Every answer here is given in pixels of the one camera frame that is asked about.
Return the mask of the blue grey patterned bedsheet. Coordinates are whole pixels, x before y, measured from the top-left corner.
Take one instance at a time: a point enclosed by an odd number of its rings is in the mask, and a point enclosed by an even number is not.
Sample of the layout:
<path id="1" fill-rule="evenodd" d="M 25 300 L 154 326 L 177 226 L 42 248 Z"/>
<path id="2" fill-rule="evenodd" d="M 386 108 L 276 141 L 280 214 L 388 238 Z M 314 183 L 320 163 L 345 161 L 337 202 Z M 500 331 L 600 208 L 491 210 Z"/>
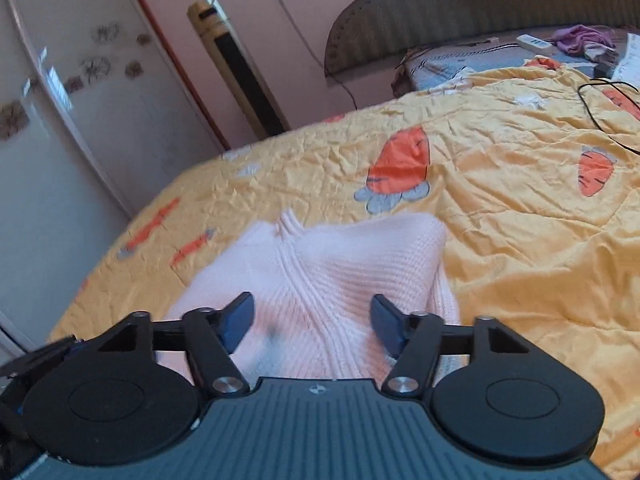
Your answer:
<path id="1" fill-rule="evenodd" d="M 396 67 L 392 91 L 395 98 L 400 98 L 470 73 L 521 67 L 539 57 L 539 53 L 523 49 L 516 41 L 498 38 L 438 48 L 414 48 L 406 52 Z"/>

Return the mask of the white remote control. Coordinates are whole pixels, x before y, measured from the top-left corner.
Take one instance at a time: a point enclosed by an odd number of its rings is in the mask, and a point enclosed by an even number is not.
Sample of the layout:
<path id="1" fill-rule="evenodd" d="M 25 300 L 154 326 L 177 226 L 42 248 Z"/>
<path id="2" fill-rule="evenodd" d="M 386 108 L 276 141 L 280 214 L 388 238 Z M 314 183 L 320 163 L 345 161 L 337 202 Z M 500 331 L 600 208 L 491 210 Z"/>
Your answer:
<path id="1" fill-rule="evenodd" d="M 516 43 L 524 50 L 548 55 L 554 51 L 554 45 L 549 41 L 542 40 L 529 34 L 523 34 L 516 37 Z"/>

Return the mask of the pink knit sweater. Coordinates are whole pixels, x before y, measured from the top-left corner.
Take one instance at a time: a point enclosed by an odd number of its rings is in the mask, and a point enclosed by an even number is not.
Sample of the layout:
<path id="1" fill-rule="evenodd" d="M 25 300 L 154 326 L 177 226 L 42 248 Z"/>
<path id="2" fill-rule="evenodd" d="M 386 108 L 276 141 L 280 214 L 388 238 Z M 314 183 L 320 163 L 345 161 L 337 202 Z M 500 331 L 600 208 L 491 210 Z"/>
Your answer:
<path id="1" fill-rule="evenodd" d="M 390 358 L 371 328 L 374 295 L 405 313 L 460 321 L 442 263 L 447 235 L 446 226 L 425 212 L 305 228 L 285 211 L 276 222 L 255 222 L 201 270 L 166 316 L 178 320 L 196 308 L 219 309 L 250 292 L 254 322 L 232 354 L 249 382 L 382 382 Z"/>

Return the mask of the gold tower fan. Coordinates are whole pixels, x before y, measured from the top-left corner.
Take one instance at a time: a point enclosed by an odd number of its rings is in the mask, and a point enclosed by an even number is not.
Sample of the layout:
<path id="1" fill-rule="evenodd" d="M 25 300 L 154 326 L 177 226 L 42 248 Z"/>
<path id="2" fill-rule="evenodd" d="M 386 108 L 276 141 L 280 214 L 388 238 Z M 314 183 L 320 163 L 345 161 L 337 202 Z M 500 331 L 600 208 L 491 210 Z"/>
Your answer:
<path id="1" fill-rule="evenodd" d="M 218 0 L 186 11 L 194 32 L 259 140 L 291 129 L 276 98 Z"/>

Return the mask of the white patterned pillow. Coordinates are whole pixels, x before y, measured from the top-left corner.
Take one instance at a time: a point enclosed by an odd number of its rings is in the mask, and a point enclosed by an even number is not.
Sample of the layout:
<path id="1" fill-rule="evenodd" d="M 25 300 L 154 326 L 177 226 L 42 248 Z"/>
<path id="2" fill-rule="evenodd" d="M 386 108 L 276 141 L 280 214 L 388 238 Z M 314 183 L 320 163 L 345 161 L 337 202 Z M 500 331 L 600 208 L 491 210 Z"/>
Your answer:
<path id="1" fill-rule="evenodd" d="M 640 87 L 640 36 L 630 32 L 627 35 L 626 52 L 612 73 L 612 79 Z"/>

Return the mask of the floral glass wardrobe door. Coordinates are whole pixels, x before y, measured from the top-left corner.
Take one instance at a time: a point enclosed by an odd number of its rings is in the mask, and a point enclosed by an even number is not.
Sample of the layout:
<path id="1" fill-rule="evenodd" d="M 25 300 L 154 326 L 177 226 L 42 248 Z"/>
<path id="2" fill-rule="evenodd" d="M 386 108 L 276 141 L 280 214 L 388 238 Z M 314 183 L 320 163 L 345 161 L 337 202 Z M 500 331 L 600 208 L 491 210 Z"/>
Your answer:
<path id="1" fill-rule="evenodd" d="M 1 356 L 43 344 L 134 218 L 222 152 L 138 0 L 1 0 Z"/>

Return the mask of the yellow carrot print quilt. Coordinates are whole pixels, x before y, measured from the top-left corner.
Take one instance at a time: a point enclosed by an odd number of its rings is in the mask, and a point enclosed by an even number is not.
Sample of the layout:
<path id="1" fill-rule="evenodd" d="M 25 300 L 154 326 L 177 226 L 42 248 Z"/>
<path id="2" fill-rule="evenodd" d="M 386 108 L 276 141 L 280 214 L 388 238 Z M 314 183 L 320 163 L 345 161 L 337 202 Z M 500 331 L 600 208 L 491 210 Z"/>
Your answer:
<path id="1" fill-rule="evenodd" d="M 425 212 L 460 321 L 498 318 L 600 392 L 596 463 L 639 471 L 639 95 L 577 70 L 488 70 L 223 154 L 130 223 L 52 330 L 89 339 L 132 311 L 166 314 L 255 222 L 305 228 Z"/>

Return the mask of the dark striped padded headboard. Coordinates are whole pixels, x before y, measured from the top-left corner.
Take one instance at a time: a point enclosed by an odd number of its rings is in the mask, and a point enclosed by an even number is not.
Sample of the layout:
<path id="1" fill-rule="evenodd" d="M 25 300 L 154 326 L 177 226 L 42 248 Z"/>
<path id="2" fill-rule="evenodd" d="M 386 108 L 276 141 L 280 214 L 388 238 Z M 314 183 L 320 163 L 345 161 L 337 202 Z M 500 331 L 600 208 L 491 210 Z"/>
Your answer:
<path id="1" fill-rule="evenodd" d="M 405 50 L 511 30 L 639 23 L 639 0 L 355 0 L 331 27 L 324 68 L 337 75 Z"/>

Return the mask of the purple crumpled cloth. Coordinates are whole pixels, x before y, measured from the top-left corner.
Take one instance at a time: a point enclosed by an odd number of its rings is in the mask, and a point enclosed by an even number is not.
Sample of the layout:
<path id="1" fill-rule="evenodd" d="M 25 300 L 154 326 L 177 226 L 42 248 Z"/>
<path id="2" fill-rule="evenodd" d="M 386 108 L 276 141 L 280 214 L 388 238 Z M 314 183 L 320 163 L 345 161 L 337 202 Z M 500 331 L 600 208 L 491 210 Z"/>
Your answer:
<path id="1" fill-rule="evenodd" d="M 571 56 L 594 58 L 615 53 L 611 31 L 586 25 L 574 25 L 557 30 L 550 39 L 561 52 Z"/>

